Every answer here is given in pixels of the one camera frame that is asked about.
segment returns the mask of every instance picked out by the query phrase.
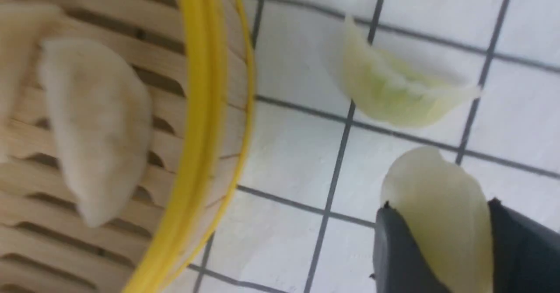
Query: tiled floor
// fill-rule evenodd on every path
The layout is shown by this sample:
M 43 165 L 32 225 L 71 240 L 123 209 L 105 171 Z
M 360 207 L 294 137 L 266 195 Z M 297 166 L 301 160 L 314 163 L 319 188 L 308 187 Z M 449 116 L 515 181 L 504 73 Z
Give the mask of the tiled floor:
M 488 198 L 560 229 L 556 0 L 244 2 L 259 72 L 250 158 L 178 292 L 374 293 L 380 183 L 420 145 L 462 164 Z M 347 10 L 375 46 L 484 86 L 480 102 L 424 129 L 354 109 L 321 54 Z

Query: gray grout line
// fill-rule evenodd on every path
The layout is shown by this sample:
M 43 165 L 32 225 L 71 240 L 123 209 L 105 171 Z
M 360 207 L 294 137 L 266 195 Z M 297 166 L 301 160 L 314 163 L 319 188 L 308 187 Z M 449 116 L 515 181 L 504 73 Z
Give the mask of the gray grout line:
M 208 266 L 208 258 L 210 257 L 210 251 L 212 250 L 212 244 L 214 243 L 214 235 L 216 234 L 212 233 L 212 236 L 210 236 L 206 242 L 206 247 L 204 247 L 204 255 L 202 256 L 202 263 L 200 264 L 200 268 L 202 270 L 206 270 L 206 267 Z M 199 272 L 196 277 L 196 281 L 194 282 L 194 289 L 192 290 L 192 293 L 198 293 L 200 291 L 200 285 L 202 285 L 203 277 L 204 273 Z
M 530 59 L 516 57 L 516 56 L 508 56 L 508 55 L 505 55 L 505 54 L 500 54 L 499 52 L 494 53 L 494 59 L 502 60 L 502 61 L 505 61 L 505 62 L 516 63 L 516 64 L 520 64 L 520 65 L 523 65 L 523 66 L 528 66 L 530 68 L 536 68 L 536 69 L 539 69 L 539 70 L 543 70 L 543 71 L 546 71 L 546 72 L 560 73 L 560 66 L 553 66 L 553 65 L 550 65 L 550 64 L 545 64 L 545 63 L 540 62 L 540 61 L 530 60 Z
M 256 197 L 260 197 L 260 198 L 267 199 L 267 200 L 270 200 L 270 201 L 274 201 L 274 202 L 280 203 L 282 205 L 290 206 L 292 208 L 300 209 L 300 210 L 306 211 L 308 213 L 325 215 L 325 210 L 324 209 L 319 209 L 319 208 L 315 208 L 315 207 L 312 207 L 312 206 L 304 205 L 303 203 L 300 203 L 300 202 L 296 202 L 296 201 L 292 201 L 292 200 L 289 200 L 289 199 L 286 199 L 286 198 L 278 197 L 277 195 L 272 195 L 272 194 L 262 192 L 262 191 L 258 191 L 256 189 L 252 189 L 252 188 L 245 187 L 245 186 L 242 186 L 242 185 L 238 185 L 238 191 L 248 193 L 250 195 L 254 195 Z
M 344 18 L 344 13 L 339 11 L 339 10 L 329 8 L 327 6 L 322 6 L 320 4 L 310 3 L 310 2 L 307 2 L 307 1 L 304 1 L 304 0 L 271 0 L 271 1 L 276 2 L 276 3 L 288 4 L 288 5 L 291 5 L 291 6 L 302 7 L 302 8 L 306 8 L 306 9 L 309 9 L 309 10 L 314 10 L 314 11 L 319 12 L 321 14 L 327 14 L 329 16 L 332 16 L 332 17 L 338 18 L 338 19 L 343 19 Z M 356 18 L 356 23 L 357 24 L 368 24 L 369 22 L 367 20 L 364 20 L 362 18 L 357 17 Z M 398 34 L 400 36 L 404 36 L 404 37 L 408 37 L 408 38 L 416 38 L 416 39 L 422 40 L 424 42 L 431 42 L 432 44 L 438 44 L 438 45 L 441 45 L 441 46 L 455 48 L 457 50 L 462 50 L 464 52 L 471 52 L 471 53 L 479 54 L 479 55 L 486 55 L 488 53 L 488 50 L 484 49 L 484 48 L 480 48 L 480 47 L 473 46 L 473 45 L 470 45 L 470 44 L 464 44 L 462 42 L 456 42 L 456 41 L 448 39 L 448 38 L 440 38 L 438 36 L 433 36 L 433 35 L 430 35 L 430 34 L 424 34 L 422 32 L 417 32 L 417 31 L 410 30 L 410 29 L 407 29 L 407 28 L 402 28 L 400 26 L 394 26 L 394 25 L 390 25 L 390 24 L 380 23 L 379 26 L 378 26 L 378 29 L 380 31 L 383 31 L 383 32 L 394 33 L 394 34 Z M 531 60 L 531 59 L 523 58 L 523 57 L 520 57 L 520 56 L 511 56 L 511 55 L 508 55 L 508 54 L 494 52 L 494 58 L 498 59 L 498 60 L 504 60 L 504 61 L 516 63 L 516 64 L 522 64 L 524 66 L 529 66 L 531 68 L 537 68 L 539 70 L 543 70 L 543 71 L 546 71 L 546 72 L 560 73 L 560 66 L 555 66 L 555 65 L 552 65 L 552 64 L 546 64 L 544 62 L 540 62 L 540 61 L 537 61 L 537 60 Z
M 297 201 L 292 201 L 286 198 L 282 198 L 282 197 L 278 197 L 277 195 L 272 195 L 270 193 L 266 193 L 266 192 L 262 192 L 259 191 L 257 189 L 253 189 L 253 188 L 249 188 L 246 186 L 242 186 L 242 185 L 238 185 L 238 191 L 243 192 L 243 193 L 247 193 L 249 195 L 253 195 L 255 197 L 259 197 L 259 198 L 263 198 L 263 199 L 267 199 L 270 201 L 274 201 L 277 203 L 280 203 L 282 205 L 288 206 L 288 207 L 292 207 L 292 208 L 296 208 L 302 211 L 306 211 L 308 213 L 314 213 L 317 215 L 326 215 L 330 218 L 333 219 L 338 219 L 340 221 L 345 221 L 348 223 L 354 223 L 357 225 L 362 225 L 363 227 L 371 227 L 374 228 L 375 223 L 371 222 L 371 221 L 367 221 L 367 220 L 363 220 L 363 219 L 358 219 L 356 217 L 352 217 L 352 216 L 348 216 L 348 215 L 344 215 L 341 213 L 334 213 L 332 211 L 326 211 L 324 209 L 319 209 L 319 208 L 315 208 L 312 206 L 308 206 L 308 205 L 304 205 L 301 202 L 297 202 Z
M 504 0 L 502 6 L 500 7 L 500 12 L 498 13 L 498 18 L 496 20 L 496 26 L 494 27 L 494 32 L 492 33 L 492 39 L 490 40 L 490 46 L 488 46 L 488 54 L 486 55 L 486 60 L 484 60 L 484 66 L 482 67 L 482 72 L 480 73 L 480 80 L 478 81 L 478 86 L 484 88 L 486 84 L 486 79 L 488 78 L 488 72 L 490 71 L 490 65 L 492 59 L 494 58 L 494 52 L 496 51 L 496 45 L 498 44 L 498 39 L 500 38 L 500 32 L 502 30 L 502 25 L 504 24 L 504 19 L 506 17 L 506 12 L 508 11 L 508 6 L 510 5 L 510 0 Z M 461 165 L 462 158 L 465 155 L 466 146 L 469 142 L 470 130 L 474 123 L 474 118 L 476 117 L 476 112 L 478 112 L 478 106 L 480 105 L 481 98 L 477 98 L 472 102 L 470 107 L 469 116 L 466 120 L 466 125 L 464 132 L 462 134 L 461 145 L 458 148 L 457 157 L 455 163 Z
M 367 41 L 372 44 L 375 38 L 375 32 L 379 25 L 379 18 L 382 13 L 384 0 L 377 0 L 374 9 L 374 16 L 370 23 L 370 31 L 367 35 Z M 348 137 L 350 136 L 350 129 L 352 128 L 352 120 L 354 119 L 354 112 L 356 111 L 356 104 L 354 101 L 350 103 L 350 109 L 348 109 L 347 121 L 344 125 L 344 132 L 342 133 L 342 140 L 340 141 L 340 149 L 338 150 L 338 156 L 336 157 L 336 163 L 334 165 L 334 171 L 332 172 L 332 180 L 330 182 L 329 194 L 326 200 L 325 214 L 322 216 L 321 227 L 318 231 L 317 243 L 313 252 L 313 257 L 311 259 L 311 265 L 309 267 L 308 279 L 305 283 L 304 293 L 310 293 L 313 280 L 315 278 L 315 273 L 317 271 L 317 265 L 319 263 L 319 257 L 321 254 L 322 244 L 325 239 L 326 228 L 329 221 L 328 213 L 333 205 L 334 194 L 336 192 L 336 184 L 338 184 L 338 176 L 340 175 L 340 169 L 342 168 L 342 161 L 344 160 L 344 153 L 346 152 L 346 145 L 348 144 Z
M 328 112 L 322 112 L 320 110 L 308 108 L 308 107 L 297 105 L 297 104 L 292 104 L 290 102 L 277 100 L 277 99 L 269 98 L 269 97 L 262 96 L 262 95 L 257 95 L 256 100 L 267 103 L 267 104 L 279 106 L 279 107 L 286 107 L 286 108 L 294 109 L 294 110 L 297 110 L 298 112 L 305 112 L 306 114 L 313 115 L 313 116 L 319 116 L 321 118 L 325 118 L 325 119 L 328 119 L 328 120 L 334 120 L 335 122 L 346 123 L 348 121 L 346 119 L 346 117 L 338 116 L 338 115 L 335 115 L 335 114 L 330 114 Z
M 348 109 L 348 120 L 351 120 L 354 116 L 354 111 L 356 110 L 356 105 L 354 102 L 350 104 L 350 109 Z M 342 160 L 344 159 L 344 152 L 346 151 L 346 144 L 348 143 L 348 136 L 350 135 L 350 128 L 352 124 L 346 122 L 344 125 L 344 132 L 342 133 L 342 140 L 340 141 L 340 148 L 338 149 L 338 156 L 336 157 L 336 163 L 334 165 L 334 172 L 332 172 L 332 180 L 330 182 L 329 194 L 326 198 L 325 214 L 322 216 L 321 227 L 318 231 L 317 243 L 313 252 L 313 257 L 311 259 L 311 265 L 309 268 L 308 279 L 305 283 L 304 293 L 310 293 L 313 285 L 313 279 L 315 277 L 315 272 L 317 270 L 317 265 L 319 262 L 319 256 L 321 253 L 322 243 L 326 234 L 326 226 L 329 220 L 327 213 L 333 205 L 334 193 L 336 192 L 336 184 L 338 183 L 338 176 L 340 174 L 340 168 L 342 167 Z
M 292 104 L 290 102 L 277 100 L 277 99 L 269 98 L 269 97 L 266 97 L 266 96 L 259 95 L 259 96 L 256 97 L 256 99 L 258 101 L 264 102 L 266 104 L 271 104 L 271 105 L 274 105 L 274 106 L 279 106 L 279 107 L 283 107 L 283 108 L 296 110 L 298 112 L 303 112 L 303 113 L 308 114 L 308 115 L 313 115 L 313 116 L 318 116 L 320 118 L 333 120 L 335 122 L 346 123 L 346 121 L 347 121 L 347 119 L 342 117 L 342 116 L 338 116 L 338 115 L 335 115 L 335 114 L 330 114 L 328 112 L 321 112 L 320 110 L 307 108 L 307 107 L 304 107 L 304 106 L 301 106 L 301 105 Z M 392 136 L 392 137 L 395 137 L 395 138 L 398 138 L 398 139 L 411 141 L 411 142 L 414 142 L 414 143 L 419 143 L 419 144 L 428 145 L 428 146 L 434 146 L 436 148 L 440 148 L 441 150 L 445 150 L 445 151 L 450 151 L 450 152 L 458 152 L 459 151 L 459 148 L 456 147 L 456 146 L 447 145 L 447 144 L 442 143 L 442 142 L 437 142 L 437 141 L 432 141 L 432 140 L 429 140 L 429 139 L 426 139 L 426 138 L 417 137 L 417 136 L 414 136 L 414 135 L 408 134 L 408 133 L 397 132 L 397 131 L 394 131 L 394 130 L 378 127 L 378 126 L 375 126 L 375 125 L 372 125 L 372 124 L 357 122 L 356 120 L 352 121 L 352 126 L 360 128 L 360 129 L 370 130 L 370 131 L 373 131 L 375 133 L 385 134 L 387 136 Z M 480 160 L 495 162 L 496 164 L 500 164 L 502 166 L 507 166 L 507 167 L 510 167 L 510 168 L 513 168 L 513 169 L 518 169 L 518 170 L 526 171 L 526 172 L 529 172 L 529 173 L 534 173 L 534 174 L 541 175 L 541 176 L 544 176 L 544 177 L 550 177 L 550 178 L 553 178 L 553 179 L 560 179 L 560 174 L 559 173 L 554 173 L 553 171 L 540 169 L 540 168 L 535 167 L 535 166 L 525 165 L 525 164 L 521 164 L 521 163 L 514 162 L 514 161 L 508 161 L 508 160 L 502 159 L 500 157 L 486 155 L 486 154 L 476 152 L 476 151 L 472 151 L 472 150 L 465 150 L 464 155 L 474 157 L 474 158 L 480 159 Z
M 502 165 L 502 166 L 526 171 L 528 173 L 532 173 L 532 174 L 536 174 L 536 175 L 540 175 L 540 176 L 544 176 L 544 177 L 549 177 L 549 178 L 552 178 L 552 179 L 560 179 L 560 174 L 559 173 L 555 173 L 555 172 L 549 171 L 549 170 L 540 169 L 538 167 L 522 164 L 522 163 L 519 163 L 519 162 L 514 162 L 514 161 L 510 161 L 510 160 L 506 160 L 506 159 L 501 159 L 499 157 L 487 155 L 487 154 L 480 153 L 480 152 L 465 150 L 465 155 L 464 156 L 474 157 L 474 158 L 479 159 L 479 160 L 492 162 L 494 164 L 499 164 L 499 165 Z
M 220 280 L 224 283 L 228 283 L 237 287 L 246 287 L 248 289 L 254 289 L 257 291 L 261 291 L 261 292 L 266 292 L 266 293 L 288 293 L 286 291 L 282 291 L 282 290 L 278 290 L 278 289 L 274 289 L 272 287 L 268 287 L 266 285 L 260 285 L 257 283 L 251 283 L 251 282 L 247 282 L 247 281 L 238 281 L 236 279 L 230 278 L 228 276 L 222 275 L 221 273 L 217 273 L 208 269 L 204 269 L 199 267 L 198 265 L 189 265 L 188 269 L 191 269 L 193 271 L 197 271 L 198 273 L 202 273 L 205 276 Z
M 254 24 L 252 26 L 252 47 L 254 49 L 256 49 L 256 40 L 259 37 L 259 32 L 260 32 L 260 22 L 262 21 L 263 18 L 263 10 L 264 10 L 264 0 L 258 0 L 257 6 L 256 6 L 256 13 L 255 13 L 255 21 Z
M 445 151 L 457 152 L 458 149 L 459 149 L 458 147 L 455 147 L 455 146 L 452 146 L 452 145 L 446 145 L 445 143 L 442 143 L 442 142 L 433 141 L 433 140 L 426 139 L 426 138 L 420 138 L 420 137 L 417 137 L 417 136 L 413 136 L 412 134 L 408 134 L 408 133 L 404 133 L 404 132 L 398 132 L 398 131 L 374 126 L 372 124 L 357 122 L 356 120 L 354 120 L 352 122 L 352 125 L 356 126 L 358 128 L 365 129 L 365 130 L 374 131 L 375 133 L 380 133 L 380 134 L 385 134 L 387 136 L 392 136 L 392 137 L 395 137 L 395 138 L 398 138 L 398 139 L 403 139 L 403 140 L 407 140 L 407 141 L 411 141 L 411 142 L 416 142 L 416 143 L 419 143 L 419 144 L 422 144 L 422 145 L 427 145 L 427 146 L 434 146 L 436 148 L 440 148 L 440 149 L 445 150 Z
M 337 219 L 340 221 L 344 221 L 344 222 L 348 222 L 348 223 L 354 223 L 356 225 L 361 225 L 362 227 L 369 227 L 370 229 L 375 229 L 375 223 L 368 221 L 368 220 L 363 220 L 363 219 L 358 219 L 356 217 L 353 216 L 348 216 L 348 215 L 344 215 L 344 214 L 340 214 L 340 213 L 329 213 L 329 217 L 331 219 Z
M 389 25 L 389 24 L 384 24 L 384 23 L 380 23 L 379 24 L 379 30 L 382 30 L 386 33 L 394 33 L 394 34 L 398 34 L 400 36 L 406 36 L 406 37 L 410 37 L 410 38 L 414 38 L 414 39 L 419 39 L 422 40 L 424 42 L 431 42 L 432 44 L 438 44 L 441 46 L 447 46 L 450 48 L 455 48 L 458 50 L 464 50 L 465 52 L 473 52 L 475 54 L 486 54 L 487 50 L 480 48 L 480 47 L 476 47 L 476 46 L 472 46 L 472 45 L 468 45 L 468 44 L 462 44 L 461 42 L 456 42 L 454 40 L 450 40 L 447 38 L 440 38 L 440 37 L 436 37 L 436 36 L 432 36 L 429 34 L 424 34 L 424 33 L 420 33 L 420 32 L 415 32 L 412 30 L 408 30 L 406 28 L 401 28 L 400 26 L 394 26 L 394 25 Z

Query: yellow plastic rim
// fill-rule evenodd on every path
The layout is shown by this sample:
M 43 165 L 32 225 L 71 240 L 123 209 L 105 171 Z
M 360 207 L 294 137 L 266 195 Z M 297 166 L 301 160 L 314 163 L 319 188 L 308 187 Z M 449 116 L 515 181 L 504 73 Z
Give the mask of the yellow plastic rim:
M 210 228 L 190 258 L 172 270 L 188 244 L 202 209 L 206 187 L 217 160 L 227 84 L 227 59 L 222 4 L 218 0 L 178 0 L 184 20 L 189 69 L 189 102 L 180 171 L 177 173 L 164 217 L 142 263 L 124 288 L 125 293 L 156 293 L 172 281 L 204 248 L 233 197 L 246 160 L 255 91 L 252 44 L 242 0 L 236 0 L 244 28 L 248 65 L 248 99 L 245 136 L 238 166 L 228 192 Z

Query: bamboo steamer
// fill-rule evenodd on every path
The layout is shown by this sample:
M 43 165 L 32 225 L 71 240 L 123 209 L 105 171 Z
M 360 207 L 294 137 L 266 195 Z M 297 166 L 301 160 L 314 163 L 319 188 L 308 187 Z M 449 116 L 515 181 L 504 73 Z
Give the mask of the bamboo steamer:
M 0 0 L 7 2 L 30 0 Z M 0 164 L 0 292 L 160 292 L 235 190 L 254 68 L 241 0 L 32 0 L 68 8 L 49 36 L 91 38 L 134 66 L 154 104 L 150 165 L 126 209 L 89 229 L 57 166 L 33 65 Z

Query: steamed dumpling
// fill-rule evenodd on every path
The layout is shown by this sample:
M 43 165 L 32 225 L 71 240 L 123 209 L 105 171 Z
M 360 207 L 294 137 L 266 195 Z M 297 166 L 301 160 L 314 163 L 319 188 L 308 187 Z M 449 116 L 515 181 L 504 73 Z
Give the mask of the steamed dumpling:
M 68 188 L 89 227 L 117 216 L 147 164 L 146 86 L 118 54 L 92 40 L 42 42 L 38 80 Z
M 0 4 L 0 162 L 8 160 L 5 132 L 40 37 L 62 16 L 58 6 Z
M 451 84 L 372 48 L 351 17 L 344 22 L 341 54 L 343 91 L 364 114 L 396 127 L 429 126 L 461 103 L 480 97 L 478 86 Z
M 480 185 L 432 147 L 399 157 L 381 189 L 406 221 L 434 275 L 452 293 L 492 293 L 490 209 Z

